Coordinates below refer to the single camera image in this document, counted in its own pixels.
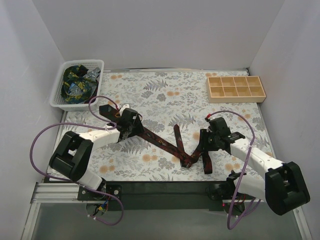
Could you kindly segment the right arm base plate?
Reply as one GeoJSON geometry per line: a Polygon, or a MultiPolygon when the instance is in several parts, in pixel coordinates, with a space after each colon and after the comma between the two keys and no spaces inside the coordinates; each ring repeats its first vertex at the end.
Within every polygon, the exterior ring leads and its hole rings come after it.
{"type": "Polygon", "coordinates": [[[231,200],[236,187],[228,183],[210,184],[205,192],[211,200],[231,200]]]}

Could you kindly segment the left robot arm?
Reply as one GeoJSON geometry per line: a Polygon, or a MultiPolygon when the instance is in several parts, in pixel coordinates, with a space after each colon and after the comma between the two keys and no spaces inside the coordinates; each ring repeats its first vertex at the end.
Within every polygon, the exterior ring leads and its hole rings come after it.
{"type": "Polygon", "coordinates": [[[106,196],[103,178],[88,168],[91,153],[129,137],[134,130],[143,130],[141,115],[126,105],[119,111],[117,127],[77,134],[68,131],[62,137],[49,161],[49,166],[73,182],[89,188],[95,200],[106,196]]]}

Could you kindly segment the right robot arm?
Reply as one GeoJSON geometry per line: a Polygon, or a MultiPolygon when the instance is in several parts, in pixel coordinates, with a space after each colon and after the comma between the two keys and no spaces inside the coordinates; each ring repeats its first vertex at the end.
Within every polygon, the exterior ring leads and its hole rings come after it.
{"type": "Polygon", "coordinates": [[[247,174],[231,172],[225,187],[227,195],[237,199],[246,194],[266,202],[277,215],[282,216],[310,202],[311,197],[300,167],[293,161],[285,163],[275,159],[257,147],[239,132],[231,132],[222,117],[206,119],[209,127],[202,131],[200,139],[204,152],[226,151],[246,162],[261,180],[247,174]]]}

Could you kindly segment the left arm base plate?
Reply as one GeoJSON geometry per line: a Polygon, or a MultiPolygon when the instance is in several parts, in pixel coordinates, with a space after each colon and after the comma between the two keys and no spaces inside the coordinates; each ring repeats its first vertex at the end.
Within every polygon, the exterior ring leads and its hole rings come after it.
{"type": "Polygon", "coordinates": [[[77,200],[78,201],[102,201],[109,199],[103,193],[107,193],[109,195],[115,196],[120,199],[122,195],[122,186],[118,184],[103,184],[100,186],[96,192],[92,190],[88,190],[83,186],[79,187],[77,200]]]}

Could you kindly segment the dark red patterned tie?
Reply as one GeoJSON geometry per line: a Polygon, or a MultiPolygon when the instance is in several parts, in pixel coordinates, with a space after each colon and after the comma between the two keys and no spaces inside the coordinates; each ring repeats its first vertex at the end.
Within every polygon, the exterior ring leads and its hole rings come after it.
{"type": "MultiPolygon", "coordinates": [[[[109,104],[102,105],[99,107],[99,114],[108,120],[118,123],[120,120],[120,113],[119,110],[115,109],[109,104]]],[[[205,174],[212,174],[213,173],[213,167],[212,167],[212,161],[209,156],[208,151],[200,151],[199,150],[199,142],[195,150],[191,155],[187,154],[184,149],[184,144],[182,141],[181,133],[180,133],[180,127],[176,124],[173,127],[174,130],[174,136],[176,145],[171,144],[170,142],[166,141],[165,139],[161,138],[151,130],[147,129],[143,126],[143,133],[140,135],[136,135],[137,137],[140,137],[144,139],[145,141],[149,142],[152,145],[155,145],[156,147],[164,150],[165,152],[170,153],[171,155],[177,157],[180,160],[180,165],[183,168],[190,168],[193,164],[195,164],[199,158],[202,158],[202,164],[203,164],[203,171],[205,174]]]]}

